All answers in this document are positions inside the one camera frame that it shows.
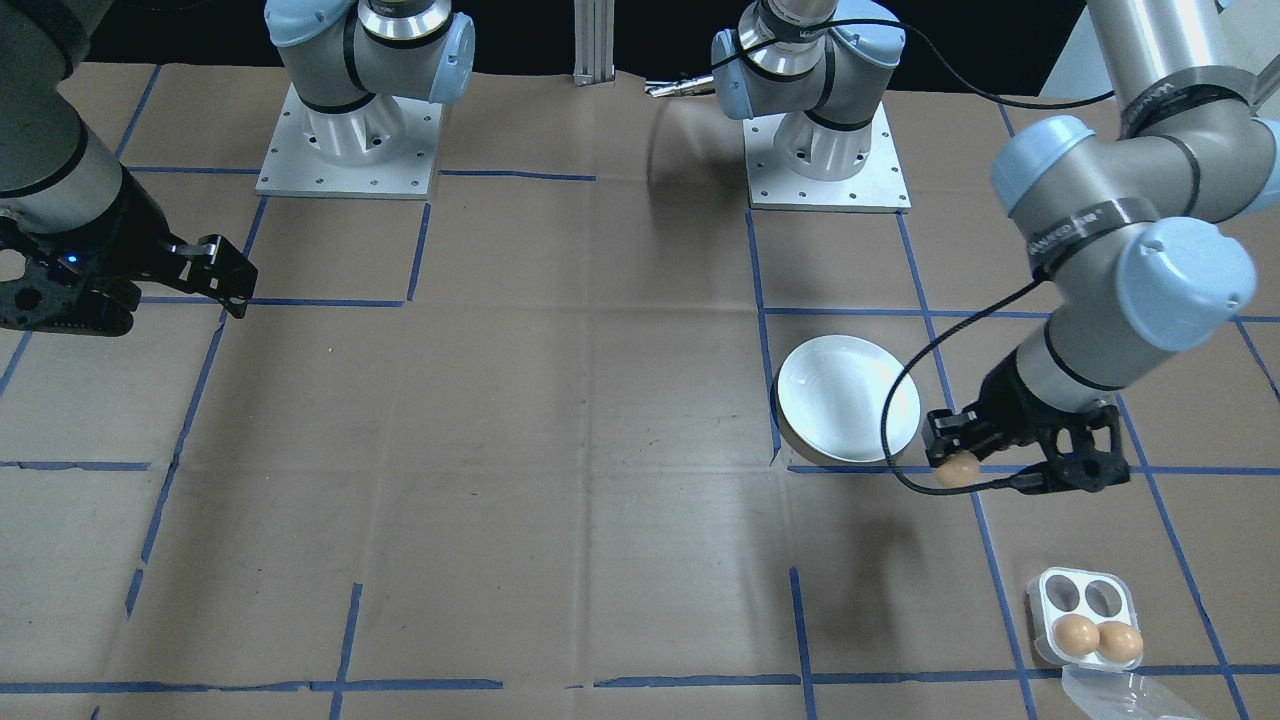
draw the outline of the black background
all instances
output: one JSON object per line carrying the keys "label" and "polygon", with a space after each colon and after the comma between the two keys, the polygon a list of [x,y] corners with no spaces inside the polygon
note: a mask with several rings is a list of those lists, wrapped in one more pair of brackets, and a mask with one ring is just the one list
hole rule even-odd
{"label": "black background", "polygon": [[[924,31],[974,85],[1036,95],[1084,0],[879,0]],[[704,74],[712,36],[737,24],[748,0],[617,0],[618,70],[650,79]],[[116,0],[93,35],[91,60],[279,65],[262,0]],[[476,23],[481,73],[567,74],[573,69],[572,0],[454,0]],[[890,87],[959,91],[918,37]]]}

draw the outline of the empty egg slot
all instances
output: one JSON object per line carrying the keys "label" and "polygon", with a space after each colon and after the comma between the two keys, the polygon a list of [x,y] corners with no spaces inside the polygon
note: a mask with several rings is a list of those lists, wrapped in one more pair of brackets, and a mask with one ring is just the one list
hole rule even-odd
{"label": "empty egg slot", "polygon": [[1062,612],[1070,612],[1080,606],[1080,591],[1075,587],[1075,580],[1066,575],[1053,575],[1046,580],[1044,596]]}
{"label": "empty egg slot", "polygon": [[1124,611],[1124,596],[1106,580],[1093,580],[1084,588],[1084,602],[1102,618],[1115,618]]}

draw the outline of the brown egg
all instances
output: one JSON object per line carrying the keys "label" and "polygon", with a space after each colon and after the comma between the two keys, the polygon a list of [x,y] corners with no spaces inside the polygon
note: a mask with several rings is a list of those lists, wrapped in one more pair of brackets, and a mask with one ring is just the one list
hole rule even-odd
{"label": "brown egg", "polygon": [[978,482],[980,473],[982,465],[978,462],[978,456],[968,450],[956,452],[942,466],[933,469],[933,477],[945,488],[972,486]]}
{"label": "brown egg", "polygon": [[1053,641],[1071,657],[1098,650],[1098,626],[1083,615],[1064,615],[1053,623]]}
{"label": "brown egg", "polygon": [[1098,655],[1126,665],[1142,657],[1142,633],[1126,623],[1111,620],[1098,625]]}

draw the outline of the blue tape grid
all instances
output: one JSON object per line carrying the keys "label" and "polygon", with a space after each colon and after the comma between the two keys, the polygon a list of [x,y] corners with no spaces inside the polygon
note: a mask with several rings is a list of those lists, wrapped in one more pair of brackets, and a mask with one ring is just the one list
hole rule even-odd
{"label": "blue tape grid", "polygon": [[[897,228],[902,234],[902,249],[906,251],[908,266],[911,269],[911,282],[915,283],[915,293],[920,301],[920,310],[924,313],[924,331],[929,336],[929,342],[937,340],[933,327],[933,318],[929,313],[929,300],[924,292],[924,282],[920,279],[919,264],[915,259],[915,250],[911,247],[911,236],[906,229],[906,220],[902,213],[897,213]],[[946,364],[942,361],[941,348],[933,348],[933,363],[938,369],[938,380],[942,384],[942,396],[948,407],[955,407],[955,398],[951,395],[951,382],[947,379]],[[1000,573],[1000,564],[996,560],[996,548],[991,539],[991,529],[987,527],[987,512],[982,506],[978,495],[969,496],[973,503],[974,519],[978,523],[978,532],[982,536],[982,548],[987,556],[987,569],[991,571],[991,582],[995,585],[996,601],[1000,603],[1000,615],[1005,623],[1005,635],[1009,642],[1009,652],[1014,660],[1014,669],[1018,671],[1018,685],[1023,693],[1023,705],[1027,707],[1028,720],[1039,720],[1036,712],[1036,698],[1032,697],[1032,685],[1027,675],[1027,664],[1023,660],[1021,647],[1018,644],[1018,633],[1014,625],[1014,615],[1009,607],[1009,598],[1005,597],[1005,582]]]}
{"label": "blue tape grid", "polygon": [[[1120,414],[1124,416],[1125,427],[1129,429],[1129,437],[1133,438],[1134,452],[1138,454],[1138,460],[1143,465],[1149,465],[1147,462],[1147,451],[1142,446],[1142,438],[1138,434],[1138,428],[1134,425],[1133,415],[1129,414],[1129,407],[1125,405],[1124,397],[1116,397],[1116,405],[1120,407]],[[1240,715],[1240,720],[1249,720],[1249,711],[1244,707],[1244,698],[1240,697],[1240,688],[1235,683],[1235,673],[1231,670],[1230,664],[1226,661],[1226,652],[1222,650],[1222,643],[1217,637],[1217,630],[1213,629],[1213,621],[1208,616],[1208,610],[1204,609],[1204,600],[1201,597],[1199,585],[1196,584],[1196,577],[1192,574],[1190,564],[1187,561],[1187,553],[1183,551],[1183,543],[1178,539],[1178,532],[1174,529],[1174,521],[1169,516],[1169,509],[1165,506],[1165,498],[1160,493],[1160,486],[1156,483],[1156,477],[1151,473],[1144,473],[1147,478],[1147,487],[1151,488],[1151,497],[1156,503],[1156,511],[1160,512],[1160,521],[1165,525],[1165,533],[1169,536],[1169,543],[1174,548],[1174,556],[1178,559],[1178,566],[1183,571],[1183,579],[1187,582],[1187,589],[1192,594],[1192,601],[1196,603],[1196,610],[1199,612],[1201,623],[1204,625],[1204,634],[1208,635],[1208,642],[1213,647],[1213,655],[1217,657],[1219,669],[1222,676],[1226,679],[1226,687],[1231,692],[1231,701],[1235,702],[1235,710]]]}
{"label": "blue tape grid", "polygon": [[[125,145],[132,137],[133,131],[138,123],[142,110],[146,105],[147,99],[155,87],[156,79],[161,67],[157,65],[147,82],[147,86],[142,94],[137,109],[122,137],[120,145],[116,149],[116,158],[123,155]],[[1000,108],[1002,122],[1006,129],[1012,133],[1012,126],[1009,120],[1007,114],[1004,108]],[[210,173],[210,174],[256,174],[259,169],[256,168],[169,168],[169,167],[133,167],[131,170],[137,173]],[[440,170],[442,176],[463,176],[463,177],[516,177],[516,178],[532,178],[532,179],[556,179],[556,181],[579,181],[579,182],[591,182],[595,181],[594,176],[571,176],[571,174],[554,174],[554,173],[532,173],[521,170]],[[257,224],[261,220],[262,210],[265,209],[266,199],[264,197],[260,202],[257,215],[253,222],[253,229],[250,233],[250,238],[246,242],[246,254],[248,252],[252,241],[256,236]],[[406,301],[413,300],[413,293],[417,286],[417,278],[421,268],[422,251],[426,242],[426,228],[430,218],[430,205],[425,205],[422,224],[419,236],[419,243],[415,252],[413,268],[411,272],[410,286],[406,296]],[[933,318],[961,318],[968,316],[970,313],[966,310],[929,310],[923,283],[920,282],[919,269],[915,263],[914,251],[910,247],[910,238],[906,231],[905,222],[901,214],[899,214],[899,225],[902,233],[904,247],[908,252],[908,260],[913,274],[913,281],[916,284],[916,291],[919,295],[922,307],[919,310],[911,309],[812,309],[812,307],[767,307],[764,305],[763,288],[760,282],[760,265],[759,256],[755,245],[755,229],[751,219],[750,210],[746,211],[748,222],[748,234],[751,251],[751,269],[753,281],[755,284],[755,299],[756,310],[759,315],[759,332],[762,343],[762,356],[763,366],[765,372],[767,392],[771,398],[771,418],[773,429],[773,442],[774,454],[781,447],[781,438],[777,429],[777,415],[776,415],[776,402],[772,402],[774,391],[772,387],[772,361],[768,350],[768,331],[765,318],[768,315],[884,315],[884,316],[918,316],[925,323],[925,328],[931,337],[934,337]],[[145,302],[154,304],[184,304],[184,302],[209,302],[207,299],[192,299],[192,297],[150,297],[145,299]],[[333,299],[257,299],[255,304],[259,305],[300,305],[300,306],[374,306],[374,307],[399,307],[403,306],[402,301],[367,301],[367,300],[333,300]],[[1046,318],[1046,313],[1018,313],[1018,311],[1001,311],[995,316],[997,318],[1018,318],[1018,319],[1042,319]],[[223,323],[225,323],[225,313],[223,315]],[[1236,319],[1236,325],[1242,337],[1244,337],[1254,360],[1258,363],[1260,368],[1266,373],[1267,379],[1272,386],[1272,391],[1280,397],[1280,391],[1276,389],[1275,377],[1270,373],[1266,364],[1263,363],[1261,355],[1257,352],[1252,338],[1248,336],[1247,327],[1251,323],[1280,323],[1280,316],[1266,316],[1266,315],[1245,315]],[[175,470],[178,455],[180,454],[180,447],[186,439],[186,433],[189,432],[191,419],[193,418],[195,410],[198,405],[200,395],[204,391],[204,382],[207,379],[207,373],[211,366],[212,359],[216,354],[216,347],[221,337],[223,324],[215,331],[214,337],[210,342],[210,350],[206,354],[205,366],[202,368],[200,380],[197,382],[197,388],[192,397],[192,404],[188,407],[188,416],[184,421],[183,433],[179,437],[178,447],[175,448],[174,460],[170,464],[170,471],[166,475],[165,487],[163,491],[163,497],[157,501],[156,511],[152,518],[152,527],[148,529],[148,541],[143,548],[143,565],[145,559],[150,555],[150,550],[155,542],[155,528],[159,524],[160,514],[163,512],[163,500],[168,495],[168,488],[172,484],[173,471]],[[13,356],[10,357],[5,372],[0,375],[0,395],[3,395],[5,387],[13,378],[17,365],[26,351],[31,341],[31,333],[24,333],[23,338],[19,341]],[[940,379],[943,384],[943,392],[950,402],[950,387],[946,378],[946,370],[942,364],[941,354],[934,354],[934,363],[938,366]],[[1266,475],[1274,477],[1280,475],[1280,468],[1180,468],[1180,466],[1153,466],[1146,460],[1144,452],[1140,447],[1140,441],[1135,428],[1133,427],[1133,420],[1128,414],[1128,410],[1123,407],[1124,418],[1129,425],[1132,437],[1139,457],[1142,457],[1142,466],[1135,468],[1137,471],[1146,474],[1148,486],[1151,487],[1153,498],[1157,503],[1157,510],[1160,511],[1161,519],[1165,523],[1166,532],[1170,537],[1170,542],[1174,546],[1175,555],[1178,556],[1179,564],[1183,569],[1184,578],[1188,583],[1193,598],[1196,601],[1197,609],[1201,612],[1202,620],[1206,626],[1206,632],[1210,635],[1211,644],[1213,646],[1215,653],[1219,659],[1219,665],[1190,665],[1190,666],[1148,666],[1138,670],[1139,674],[1144,675],[1222,675],[1226,678],[1229,688],[1231,691],[1233,700],[1236,703],[1236,708],[1240,714],[1242,720],[1248,720],[1248,714],[1244,708],[1243,701],[1239,694],[1239,689],[1235,684],[1235,675],[1280,675],[1280,665],[1230,665],[1226,662],[1225,653],[1222,652],[1221,643],[1217,639],[1216,632],[1212,628],[1212,623],[1208,618],[1207,611],[1203,607],[1202,598],[1199,596],[1199,589],[1196,585],[1194,577],[1190,573],[1189,565],[1187,564],[1185,553],[1181,550],[1180,542],[1178,541],[1176,532],[1172,528],[1172,523],[1169,518],[1167,510],[1165,509],[1164,500],[1160,496],[1158,486],[1156,484],[1155,475],[1158,474],[1215,474],[1215,475]],[[18,466],[27,469],[68,469],[68,468],[81,468],[91,470],[102,471],[137,471],[146,470],[150,464],[131,464],[131,462],[52,462],[52,461],[9,461],[0,462],[0,466]],[[992,466],[997,471],[1004,471],[1001,468]],[[883,473],[882,468],[874,466],[795,466],[791,468],[796,473]],[[995,562],[995,555],[991,546],[989,533],[986,527],[986,518],[982,510],[982,505],[978,498],[974,498],[974,511],[978,518],[979,528],[983,533],[983,543],[987,551],[988,565],[992,570],[993,582],[996,584],[996,593],[1001,602],[1001,611],[1005,616],[1006,632],[1010,634],[1011,652],[1015,656],[1014,670],[969,670],[969,671],[938,671],[938,673],[813,673],[809,666],[808,656],[808,635],[804,625],[804,609],[803,598],[800,594],[799,574],[796,569],[791,569],[791,587],[792,587],[792,603],[796,621],[796,635],[797,644],[800,647],[801,656],[801,675],[695,675],[687,678],[663,678],[663,676],[637,676],[637,678],[616,678],[612,680],[602,680],[595,683],[594,687],[598,688],[673,688],[673,687],[707,687],[707,685],[801,685],[805,688],[805,705],[806,716],[810,719],[817,719],[817,707],[813,701],[813,687],[814,685],[827,685],[827,684],[867,684],[867,683],[905,683],[905,682],[933,682],[933,683],[964,683],[964,682],[993,682],[993,680],[1019,680],[1023,687],[1024,701],[1027,702],[1027,710],[1029,717],[1034,717],[1034,706],[1028,694],[1028,679],[1050,679],[1060,676],[1059,670],[1041,670],[1041,669],[1027,669],[1023,666],[1020,660],[1020,651],[1016,646],[1016,641],[1012,635],[1011,626],[1011,614],[1007,607],[1007,602],[1004,598],[1002,583],[998,575],[998,568]],[[127,601],[127,607],[132,611],[133,603],[137,598],[137,592],[141,585],[141,578],[143,575],[143,569],[138,568],[134,577],[134,583],[131,585],[129,598]],[[362,585],[356,584],[352,588],[352,603],[348,611],[347,628],[343,637],[343,651],[342,660],[339,664],[339,671],[333,682],[311,682],[311,680],[296,680],[274,683],[269,685],[206,685],[206,684],[165,684],[165,683],[150,683],[150,682],[124,682],[124,683],[0,683],[0,694],[42,694],[42,693],[157,693],[157,692],[297,692],[300,689],[311,689],[316,692],[333,692],[335,698],[332,706],[330,716],[337,717],[340,714],[343,692],[369,692],[369,691],[433,691],[433,689],[457,689],[457,691],[471,691],[471,689],[500,689],[502,683],[497,680],[436,680],[436,679],[389,679],[389,680],[347,680],[347,670],[349,669],[349,659],[352,647],[355,643],[355,625],[358,616],[360,594]],[[92,717],[99,716],[100,708],[93,710]]]}

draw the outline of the light blue joint cap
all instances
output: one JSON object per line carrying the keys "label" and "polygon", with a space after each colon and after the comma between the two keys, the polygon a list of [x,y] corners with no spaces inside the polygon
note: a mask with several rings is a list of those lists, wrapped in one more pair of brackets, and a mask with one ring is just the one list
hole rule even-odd
{"label": "light blue joint cap", "polygon": [[1071,115],[1046,118],[1015,135],[991,167],[991,184],[1005,214],[1011,215],[1036,181],[1092,135],[1088,126]]}
{"label": "light blue joint cap", "polygon": [[262,17],[276,47],[300,45],[340,20],[356,0],[266,0]]}
{"label": "light blue joint cap", "polygon": [[[733,42],[733,32],[728,29],[717,32],[712,40],[712,64],[731,58],[735,53],[737,44]],[[716,99],[719,100],[721,110],[733,120],[749,120],[755,117],[751,110],[751,96],[746,91],[745,73],[742,60],[733,60],[712,70],[712,77],[716,78]]]}
{"label": "light blue joint cap", "polygon": [[1244,247],[1194,218],[1160,220],[1116,261],[1121,311],[1143,340],[1170,352],[1208,340],[1253,300],[1257,284]]}
{"label": "light blue joint cap", "polygon": [[[897,15],[872,0],[840,0],[835,19],[897,20]],[[890,26],[841,26],[833,28],[836,38],[850,50],[882,68],[896,68],[902,59],[906,32]]]}
{"label": "light blue joint cap", "polygon": [[426,94],[428,102],[452,105],[462,100],[471,82],[471,64],[476,58],[476,26],[471,18],[454,13],[449,33],[444,36],[444,51],[440,64],[435,68],[431,91]]}
{"label": "light blue joint cap", "polygon": [[1263,118],[1253,118],[1254,120],[1267,126],[1271,131],[1271,136],[1275,137],[1275,164],[1271,167],[1271,177],[1267,178],[1266,184],[1262,186],[1262,192],[1249,202],[1249,206],[1240,210],[1240,215],[1248,215],[1249,213],[1257,213],[1258,210],[1266,210],[1267,208],[1275,205],[1280,201],[1280,123],[1275,120],[1267,120]]}

